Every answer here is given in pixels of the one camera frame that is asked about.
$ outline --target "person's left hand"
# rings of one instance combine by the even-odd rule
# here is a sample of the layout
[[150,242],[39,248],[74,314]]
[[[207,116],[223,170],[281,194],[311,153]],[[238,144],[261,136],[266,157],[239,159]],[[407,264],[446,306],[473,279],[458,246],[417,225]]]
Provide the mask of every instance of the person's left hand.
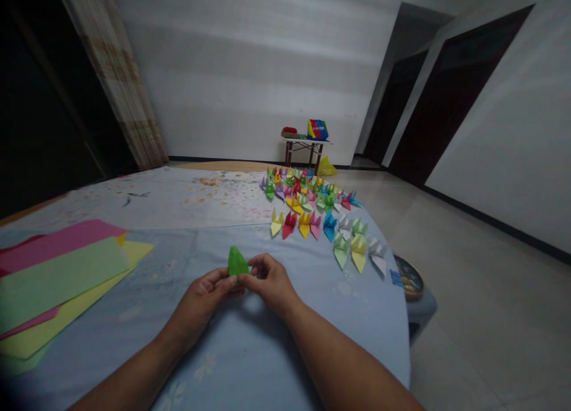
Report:
[[197,342],[220,303],[244,295],[236,287],[237,277],[228,277],[228,268],[217,268],[194,280],[159,336],[175,342],[186,353]]

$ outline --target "colored paper stack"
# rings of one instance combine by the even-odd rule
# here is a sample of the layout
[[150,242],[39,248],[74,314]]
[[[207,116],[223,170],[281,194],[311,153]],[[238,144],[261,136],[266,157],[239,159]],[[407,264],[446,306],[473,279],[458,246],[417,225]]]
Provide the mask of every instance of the colored paper stack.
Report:
[[125,278],[152,244],[128,231],[84,221],[0,250],[0,366],[33,369],[54,338]]

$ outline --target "white origami crane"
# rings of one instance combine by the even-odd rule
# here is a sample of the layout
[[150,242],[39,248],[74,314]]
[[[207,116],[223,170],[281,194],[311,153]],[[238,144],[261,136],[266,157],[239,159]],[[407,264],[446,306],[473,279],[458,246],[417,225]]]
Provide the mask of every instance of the white origami crane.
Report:
[[373,263],[381,270],[383,277],[387,275],[387,261],[385,255],[388,252],[388,245],[381,245],[381,242],[374,238],[369,246],[369,255]]

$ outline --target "hand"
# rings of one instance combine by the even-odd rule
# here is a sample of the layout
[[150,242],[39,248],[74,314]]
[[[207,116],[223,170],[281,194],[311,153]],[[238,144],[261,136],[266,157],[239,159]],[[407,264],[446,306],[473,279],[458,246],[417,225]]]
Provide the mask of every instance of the hand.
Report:
[[279,317],[285,319],[296,306],[303,304],[285,267],[269,253],[254,256],[248,265],[252,272],[240,274],[240,284],[260,295]]
[[194,280],[160,337],[174,343],[182,354],[197,342],[220,303],[244,295],[244,287],[236,287],[237,277],[228,277],[228,268],[217,268]]

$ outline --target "door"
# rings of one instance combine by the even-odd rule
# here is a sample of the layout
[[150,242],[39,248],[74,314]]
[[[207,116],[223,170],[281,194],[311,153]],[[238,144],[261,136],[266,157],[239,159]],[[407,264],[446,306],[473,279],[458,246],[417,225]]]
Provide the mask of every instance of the door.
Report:
[[364,154],[379,165],[382,164],[427,54],[428,51],[423,51],[393,65]]
[[417,186],[426,182],[532,8],[444,43],[389,172]]

